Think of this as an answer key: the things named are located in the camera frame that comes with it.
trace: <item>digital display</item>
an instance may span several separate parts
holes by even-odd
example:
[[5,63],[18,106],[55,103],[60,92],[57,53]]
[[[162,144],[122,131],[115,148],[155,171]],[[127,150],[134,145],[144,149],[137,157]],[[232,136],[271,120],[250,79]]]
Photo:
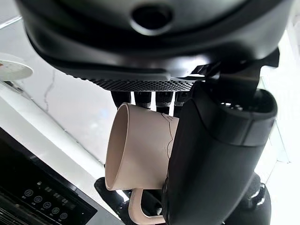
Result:
[[42,181],[38,181],[37,186],[39,189],[43,190],[46,194],[52,196],[53,199],[55,199],[57,202],[61,203],[62,206],[65,206],[70,210],[73,210],[76,207],[76,205],[72,203],[69,199],[65,198],[59,192],[55,191],[47,184],[44,184]]

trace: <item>black plastic casing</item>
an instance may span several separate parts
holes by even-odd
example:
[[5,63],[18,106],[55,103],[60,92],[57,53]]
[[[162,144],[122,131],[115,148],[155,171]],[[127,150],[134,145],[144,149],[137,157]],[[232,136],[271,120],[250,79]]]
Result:
[[210,91],[197,82],[180,114],[163,195],[169,225],[226,220],[248,188],[277,114],[265,90],[257,90],[256,111],[226,107]]

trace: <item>metal bracket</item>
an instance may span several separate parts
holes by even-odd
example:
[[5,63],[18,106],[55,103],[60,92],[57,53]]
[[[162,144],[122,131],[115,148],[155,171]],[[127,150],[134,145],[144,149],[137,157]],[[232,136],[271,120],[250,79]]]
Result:
[[263,66],[278,67],[279,49],[264,59],[222,62],[207,69],[205,81],[222,102],[243,105],[253,99]]

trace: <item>robotic arm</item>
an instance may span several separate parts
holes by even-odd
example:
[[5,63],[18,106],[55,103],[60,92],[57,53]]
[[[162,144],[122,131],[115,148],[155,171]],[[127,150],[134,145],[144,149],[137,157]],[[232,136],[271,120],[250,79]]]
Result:
[[293,0],[16,2],[36,52],[111,91],[117,107],[133,91],[147,108],[155,91],[167,112],[176,92],[180,122],[162,194],[167,224],[238,221],[233,210],[277,114],[273,96],[256,89],[260,69],[278,65]]

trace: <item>white plate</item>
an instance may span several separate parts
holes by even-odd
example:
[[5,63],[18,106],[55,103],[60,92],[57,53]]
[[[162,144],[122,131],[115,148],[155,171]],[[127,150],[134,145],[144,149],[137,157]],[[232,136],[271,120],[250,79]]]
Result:
[[24,60],[9,54],[0,53],[0,80],[15,81],[31,76],[33,70]]

